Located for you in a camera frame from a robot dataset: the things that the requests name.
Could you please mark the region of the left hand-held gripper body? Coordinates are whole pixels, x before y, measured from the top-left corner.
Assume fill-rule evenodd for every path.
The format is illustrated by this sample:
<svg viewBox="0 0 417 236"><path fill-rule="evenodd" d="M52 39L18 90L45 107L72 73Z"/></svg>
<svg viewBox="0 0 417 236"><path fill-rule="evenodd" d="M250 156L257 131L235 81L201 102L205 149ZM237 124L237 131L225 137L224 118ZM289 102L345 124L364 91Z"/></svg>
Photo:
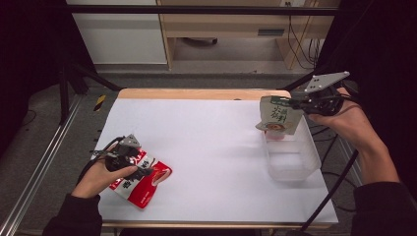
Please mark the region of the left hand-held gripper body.
<svg viewBox="0 0 417 236"><path fill-rule="evenodd" d="M136 137L117 137L103 149L93 152L94 160L104 160L108 171L116 171L135 164L134 158L141 147Z"/></svg>

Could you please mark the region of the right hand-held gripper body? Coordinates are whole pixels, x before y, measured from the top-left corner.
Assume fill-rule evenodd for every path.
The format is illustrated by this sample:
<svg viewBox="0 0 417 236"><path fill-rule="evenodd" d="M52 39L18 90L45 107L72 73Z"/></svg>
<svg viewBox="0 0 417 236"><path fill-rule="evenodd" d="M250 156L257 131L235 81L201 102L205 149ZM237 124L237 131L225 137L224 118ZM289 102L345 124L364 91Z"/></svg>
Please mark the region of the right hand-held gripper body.
<svg viewBox="0 0 417 236"><path fill-rule="evenodd" d="M322 116L333 116L337 114L343 104L344 98L335 87L335 84L350 76L347 71L314 75L304 92L309 95L309 108L304 111L307 114L320 114Z"/></svg>

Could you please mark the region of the person's left hand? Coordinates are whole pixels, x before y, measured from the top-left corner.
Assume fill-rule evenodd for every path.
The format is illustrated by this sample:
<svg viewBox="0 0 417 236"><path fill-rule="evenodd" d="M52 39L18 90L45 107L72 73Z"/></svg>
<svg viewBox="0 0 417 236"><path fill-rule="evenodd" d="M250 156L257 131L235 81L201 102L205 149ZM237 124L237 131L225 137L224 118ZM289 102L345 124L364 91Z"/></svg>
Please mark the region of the person's left hand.
<svg viewBox="0 0 417 236"><path fill-rule="evenodd" d="M117 171L109 171L104 158L99 157L76 185L71 195L81 199L94 198L117 179L129 176L137 169L137 166L132 165Z"/></svg>

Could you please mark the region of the person's right hand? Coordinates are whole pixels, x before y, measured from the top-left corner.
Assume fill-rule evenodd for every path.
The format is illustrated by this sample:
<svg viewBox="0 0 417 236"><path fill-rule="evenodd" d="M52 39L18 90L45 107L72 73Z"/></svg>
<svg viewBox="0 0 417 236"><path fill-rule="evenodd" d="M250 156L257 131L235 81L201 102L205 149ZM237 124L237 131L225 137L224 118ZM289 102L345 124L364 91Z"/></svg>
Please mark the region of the person's right hand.
<svg viewBox="0 0 417 236"><path fill-rule="evenodd" d="M345 88L338 91L345 97L340 111L333 116L310 114L309 118L317 124L327 126L351 143L358 151L378 151L386 148L362 107L349 99Z"/></svg>

